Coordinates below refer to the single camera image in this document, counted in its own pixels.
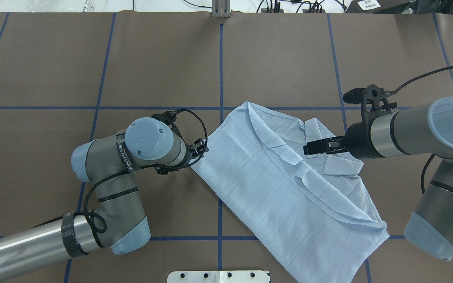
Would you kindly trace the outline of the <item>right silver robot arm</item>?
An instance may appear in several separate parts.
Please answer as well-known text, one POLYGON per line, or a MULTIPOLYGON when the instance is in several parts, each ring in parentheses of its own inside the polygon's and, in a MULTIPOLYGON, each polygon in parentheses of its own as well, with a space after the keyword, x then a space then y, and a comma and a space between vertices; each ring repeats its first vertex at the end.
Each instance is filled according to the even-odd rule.
POLYGON ((453 259, 453 96, 398 111, 396 104, 363 108, 343 136, 308 141, 305 155, 349 153, 359 160, 429 154, 422 197, 404 237, 431 256, 453 259))

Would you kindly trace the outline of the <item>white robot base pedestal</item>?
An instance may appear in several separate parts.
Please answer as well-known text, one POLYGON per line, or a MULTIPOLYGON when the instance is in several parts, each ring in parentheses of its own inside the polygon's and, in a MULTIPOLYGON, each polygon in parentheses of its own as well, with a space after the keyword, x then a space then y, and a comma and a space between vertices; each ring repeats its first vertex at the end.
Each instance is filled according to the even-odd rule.
POLYGON ((167 283, 271 283, 269 271, 215 270, 171 272, 167 283))

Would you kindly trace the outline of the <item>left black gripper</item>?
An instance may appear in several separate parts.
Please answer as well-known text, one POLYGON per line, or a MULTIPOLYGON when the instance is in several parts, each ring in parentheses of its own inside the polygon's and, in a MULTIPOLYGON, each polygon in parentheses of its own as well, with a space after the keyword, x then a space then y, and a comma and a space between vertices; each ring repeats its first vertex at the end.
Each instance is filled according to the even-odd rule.
POLYGON ((209 151, 207 138, 197 139, 193 145, 189 146, 191 159, 199 158, 209 151))

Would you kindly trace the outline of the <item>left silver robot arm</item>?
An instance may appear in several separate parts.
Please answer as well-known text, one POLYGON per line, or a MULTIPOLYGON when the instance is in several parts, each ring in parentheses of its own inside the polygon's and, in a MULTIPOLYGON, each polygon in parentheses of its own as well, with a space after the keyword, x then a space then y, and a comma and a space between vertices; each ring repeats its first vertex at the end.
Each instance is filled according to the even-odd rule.
POLYGON ((139 118, 113 136, 77 147, 71 165, 91 183, 82 209, 32 229, 0 238, 0 282, 109 247, 116 255, 133 252, 151 238, 134 175, 188 168, 208 150, 206 138, 192 145, 174 124, 174 113, 139 118))

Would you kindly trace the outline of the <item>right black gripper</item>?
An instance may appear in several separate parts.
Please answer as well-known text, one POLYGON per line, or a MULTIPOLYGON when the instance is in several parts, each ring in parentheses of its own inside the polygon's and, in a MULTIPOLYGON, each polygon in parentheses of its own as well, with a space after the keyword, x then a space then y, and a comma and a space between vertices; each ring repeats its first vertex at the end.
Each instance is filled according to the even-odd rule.
POLYGON ((305 155, 352 153, 352 138, 335 136, 307 142, 303 147, 305 155))

